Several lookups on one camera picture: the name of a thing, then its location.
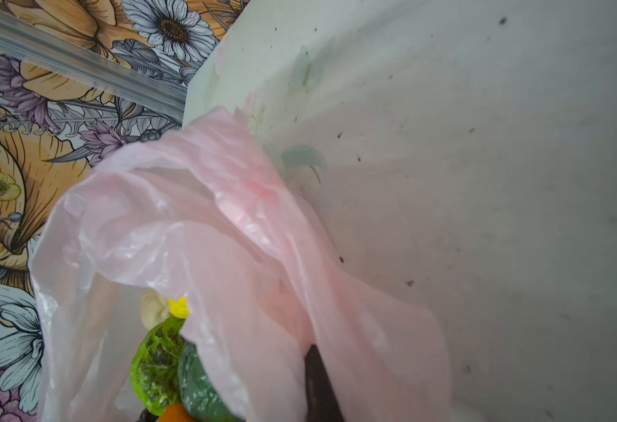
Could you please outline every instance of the purple flower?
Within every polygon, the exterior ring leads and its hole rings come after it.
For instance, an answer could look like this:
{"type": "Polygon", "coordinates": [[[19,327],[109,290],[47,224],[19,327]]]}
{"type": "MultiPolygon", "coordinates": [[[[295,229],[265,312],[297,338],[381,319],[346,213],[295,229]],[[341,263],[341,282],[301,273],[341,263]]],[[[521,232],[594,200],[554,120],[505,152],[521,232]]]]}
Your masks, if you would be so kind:
{"type": "Polygon", "coordinates": [[[9,106],[43,128],[58,129],[49,114],[49,102],[45,97],[23,87],[25,78],[20,74],[20,61],[5,55],[0,56],[0,92],[9,106]]]}
{"type": "Polygon", "coordinates": [[[99,163],[104,157],[130,142],[119,129],[100,120],[95,121],[92,127],[88,126],[88,130],[82,131],[81,137],[85,147],[93,153],[93,157],[89,159],[91,165],[99,163]]]}

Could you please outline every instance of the yellow object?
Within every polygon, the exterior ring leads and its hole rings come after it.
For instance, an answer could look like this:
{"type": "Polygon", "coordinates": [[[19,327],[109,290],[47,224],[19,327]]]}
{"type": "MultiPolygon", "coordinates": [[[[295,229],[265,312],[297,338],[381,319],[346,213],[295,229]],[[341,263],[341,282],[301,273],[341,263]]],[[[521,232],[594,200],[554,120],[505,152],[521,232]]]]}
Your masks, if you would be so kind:
{"type": "Polygon", "coordinates": [[[166,407],[156,422],[198,422],[190,417],[182,403],[173,403],[166,407]]]}
{"type": "Polygon", "coordinates": [[[174,300],[168,299],[168,303],[170,304],[170,313],[176,316],[177,318],[186,319],[189,316],[189,310],[186,309],[186,299],[180,298],[177,302],[174,300]]]}

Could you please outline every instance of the pink plastic bag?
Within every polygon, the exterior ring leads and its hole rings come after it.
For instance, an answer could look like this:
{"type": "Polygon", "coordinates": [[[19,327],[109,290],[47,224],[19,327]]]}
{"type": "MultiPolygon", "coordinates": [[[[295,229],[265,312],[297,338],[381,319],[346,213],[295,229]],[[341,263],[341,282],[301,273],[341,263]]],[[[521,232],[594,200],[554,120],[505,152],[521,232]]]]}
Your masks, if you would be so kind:
{"type": "Polygon", "coordinates": [[[346,274],[310,206],[224,109],[105,159],[60,199],[30,269],[42,421],[139,414],[119,398],[146,334],[143,289],[129,286],[186,297],[181,334],[240,417],[302,422],[315,343],[347,421],[448,418],[435,318],[346,274]]]}

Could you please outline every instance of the green food waste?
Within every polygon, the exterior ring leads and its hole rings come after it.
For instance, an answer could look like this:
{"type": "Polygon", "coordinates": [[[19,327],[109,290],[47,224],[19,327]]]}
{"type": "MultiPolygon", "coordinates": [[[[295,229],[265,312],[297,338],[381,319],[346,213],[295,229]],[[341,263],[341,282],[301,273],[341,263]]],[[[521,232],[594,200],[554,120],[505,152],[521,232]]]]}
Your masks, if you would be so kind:
{"type": "Polygon", "coordinates": [[[169,317],[146,335],[130,365],[130,384],[144,406],[156,416],[179,403],[178,366],[184,340],[179,335],[184,320],[169,317]]]}
{"type": "Polygon", "coordinates": [[[181,401],[187,413],[200,422],[240,422],[232,415],[205,374],[194,344],[184,342],[179,358],[181,401]]]}

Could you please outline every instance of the wallpaper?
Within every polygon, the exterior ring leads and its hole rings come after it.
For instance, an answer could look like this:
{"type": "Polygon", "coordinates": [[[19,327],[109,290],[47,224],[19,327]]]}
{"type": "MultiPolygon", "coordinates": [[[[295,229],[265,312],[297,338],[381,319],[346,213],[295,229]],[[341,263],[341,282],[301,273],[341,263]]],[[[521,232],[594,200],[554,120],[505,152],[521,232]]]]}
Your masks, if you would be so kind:
{"type": "MultiPolygon", "coordinates": [[[[186,85],[238,1],[17,0],[0,9],[149,78],[186,85]]],[[[36,422],[43,337],[27,260],[49,211],[104,157],[180,122],[0,53],[0,422],[36,422]]]]}

